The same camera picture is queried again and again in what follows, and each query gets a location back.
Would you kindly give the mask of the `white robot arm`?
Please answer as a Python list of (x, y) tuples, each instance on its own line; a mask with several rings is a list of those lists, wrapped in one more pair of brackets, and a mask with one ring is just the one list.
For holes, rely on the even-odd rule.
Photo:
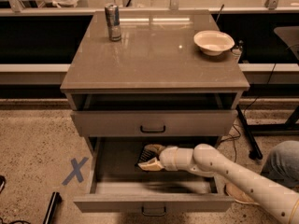
[(194, 175), (221, 175), (244, 191), (281, 224), (299, 224), (299, 194), (224, 157), (216, 148), (149, 144), (137, 166), (143, 171), (186, 171)]

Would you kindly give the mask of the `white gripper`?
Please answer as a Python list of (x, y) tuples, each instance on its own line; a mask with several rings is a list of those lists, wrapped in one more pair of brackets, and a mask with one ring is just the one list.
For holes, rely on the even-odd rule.
[(167, 147), (160, 144), (148, 144), (145, 145), (145, 149), (151, 152), (154, 152), (159, 156), (157, 158), (152, 158), (149, 161), (140, 162), (138, 166), (147, 172), (159, 172), (163, 170), (166, 171), (176, 171), (178, 168), (176, 166), (175, 157), (178, 150), (177, 147)]

